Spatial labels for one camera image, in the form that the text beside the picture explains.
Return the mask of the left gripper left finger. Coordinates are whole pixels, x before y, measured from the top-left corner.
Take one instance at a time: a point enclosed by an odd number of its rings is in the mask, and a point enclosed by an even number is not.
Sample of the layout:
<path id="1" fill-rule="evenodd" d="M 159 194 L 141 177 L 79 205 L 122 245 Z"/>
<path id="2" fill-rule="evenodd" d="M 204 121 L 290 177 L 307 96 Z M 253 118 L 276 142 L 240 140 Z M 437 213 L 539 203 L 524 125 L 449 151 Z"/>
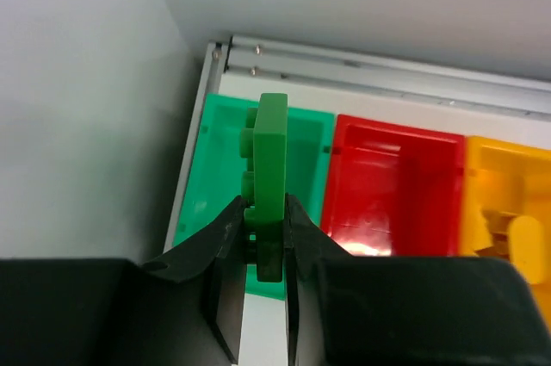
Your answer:
<path id="1" fill-rule="evenodd" d="M 245 200 L 145 264 L 5 258 L 4 365 L 230 365 L 245 299 Z"/>

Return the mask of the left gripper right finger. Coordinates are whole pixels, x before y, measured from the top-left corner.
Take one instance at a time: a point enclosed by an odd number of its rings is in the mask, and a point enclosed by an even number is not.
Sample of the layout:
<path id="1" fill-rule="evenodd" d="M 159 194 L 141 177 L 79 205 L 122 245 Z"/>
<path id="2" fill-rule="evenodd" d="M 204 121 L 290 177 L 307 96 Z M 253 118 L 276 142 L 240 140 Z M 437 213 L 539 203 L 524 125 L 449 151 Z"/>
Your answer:
<path id="1" fill-rule="evenodd" d="M 529 287 L 492 257 L 359 257 L 300 201 L 283 221 L 291 365 L 547 365 Z"/>

